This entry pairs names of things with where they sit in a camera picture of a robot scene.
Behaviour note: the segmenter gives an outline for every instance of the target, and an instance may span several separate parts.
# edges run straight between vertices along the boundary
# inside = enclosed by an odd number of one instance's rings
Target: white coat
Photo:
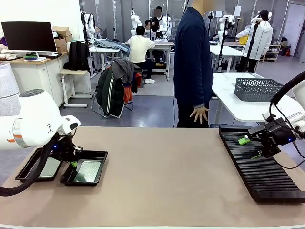
[[[240,32],[236,37],[244,37],[248,36],[247,44],[244,46],[243,52],[244,57],[247,57],[249,47],[250,47],[250,41],[253,36],[255,21],[253,21],[250,28],[245,29],[244,31]],[[252,47],[250,59],[259,60],[261,59],[262,55],[265,55],[266,52],[269,50],[269,46],[271,44],[273,35],[273,28],[267,21],[262,21],[256,31],[255,38],[254,38],[254,44]]]

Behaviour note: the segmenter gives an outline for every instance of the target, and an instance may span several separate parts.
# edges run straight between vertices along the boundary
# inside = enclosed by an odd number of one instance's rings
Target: black tray
[[[96,186],[100,181],[107,155],[106,151],[84,150],[77,168],[70,164],[61,178],[61,183],[67,186]]]
[[[15,180],[25,182],[28,179],[28,177],[33,173],[33,171],[36,169],[38,165],[38,159],[41,155],[41,152],[42,152],[42,148],[36,149],[36,151],[28,160],[27,164],[15,177]],[[61,165],[62,162],[49,157],[41,175],[36,179],[36,182],[53,181]]]
[[[238,140],[248,129],[220,127],[219,134],[252,199],[258,203],[305,203],[305,192],[272,158],[250,158],[252,152],[260,149],[259,142],[239,145]]]

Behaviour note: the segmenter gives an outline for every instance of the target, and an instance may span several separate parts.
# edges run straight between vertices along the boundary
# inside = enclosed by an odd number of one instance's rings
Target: black hair
[[[147,19],[147,20],[145,21],[145,25],[148,25],[148,23],[151,23],[151,20]]]
[[[162,7],[161,6],[157,6],[156,10],[161,10],[161,12],[162,12]]]
[[[144,26],[138,26],[137,27],[137,35],[138,36],[144,36],[144,34],[145,34],[145,28],[144,28]]]
[[[263,10],[260,12],[259,16],[264,20],[264,21],[269,21],[269,11]]]

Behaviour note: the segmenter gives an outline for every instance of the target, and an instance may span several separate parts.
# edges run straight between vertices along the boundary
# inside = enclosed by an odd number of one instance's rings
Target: white shoe
[[[152,84],[154,82],[155,82],[155,80],[152,80],[152,79],[146,79],[145,80],[145,84]]]

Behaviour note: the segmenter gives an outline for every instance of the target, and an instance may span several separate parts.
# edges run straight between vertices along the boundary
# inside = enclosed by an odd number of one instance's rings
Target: cardboard box
[[[71,33],[69,31],[69,27],[61,27],[61,26],[53,26],[53,30],[55,30],[61,36],[69,36]]]
[[[73,35],[72,34],[70,34],[69,36],[66,36],[64,38],[66,39],[67,43],[73,41]]]
[[[61,47],[63,45],[66,45],[66,39],[65,38],[59,38],[55,39],[56,47]]]
[[[57,52],[58,53],[64,53],[64,52],[67,52],[67,51],[68,51],[68,49],[67,49],[67,45],[66,44],[61,46],[61,47],[57,47]]]

